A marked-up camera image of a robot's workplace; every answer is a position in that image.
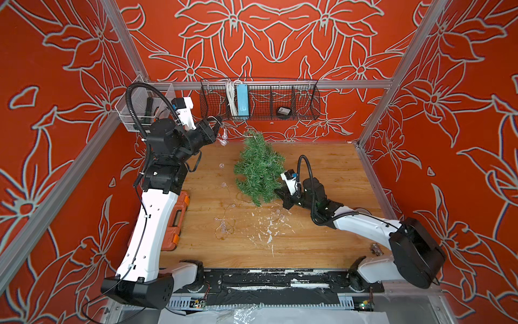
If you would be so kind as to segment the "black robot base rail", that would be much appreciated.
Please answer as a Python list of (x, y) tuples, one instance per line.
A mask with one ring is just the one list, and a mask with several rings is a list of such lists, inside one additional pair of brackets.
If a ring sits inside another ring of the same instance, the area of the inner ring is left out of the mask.
[(101, 291), (123, 305), (185, 311), (300, 307), (373, 311), (373, 295), (392, 279), (349, 269), (208, 269), (183, 261), (145, 278), (127, 270), (103, 280)]

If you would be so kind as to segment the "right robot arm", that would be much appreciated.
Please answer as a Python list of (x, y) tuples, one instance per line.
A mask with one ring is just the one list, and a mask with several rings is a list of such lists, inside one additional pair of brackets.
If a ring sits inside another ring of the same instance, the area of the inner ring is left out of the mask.
[(307, 209), (315, 225), (357, 234), (390, 252), (355, 260), (346, 279), (353, 291), (363, 292), (377, 282), (405, 281), (421, 289), (438, 283), (437, 276), (446, 261), (445, 251), (419, 220), (388, 220), (365, 209), (350, 208), (328, 199), (324, 186), (313, 175), (305, 180), (300, 176), (300, 168), (281, 174), (284, 184), (275, 193), (283, 201), (284, 209)]

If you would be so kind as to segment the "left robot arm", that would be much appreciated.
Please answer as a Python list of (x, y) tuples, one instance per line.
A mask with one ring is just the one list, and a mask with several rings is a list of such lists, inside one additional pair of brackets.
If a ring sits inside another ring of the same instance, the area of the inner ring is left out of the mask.
[[(170, 117), (152, 121), (148, 128), (134, 109), (136, 89), (148, 90), (164, 102)], [(146, 145), (142, 171), (134, 182), (141, 208), (125, 257), (113, 277), (105, 278), (102, 296), (123, 304), (164, 309), (171, 295), (183, 288), (197, 291), (204, 284), (200, 261), (182, 261), (169, 269), (159, 268), (167, 225), (179, 201), (188, 173), (188, 160), (217, 141), (221, 119), (193, 121), (189, 97), (168, 99), (144, 82), (134, 82), (125, 92), (128, 113)]]

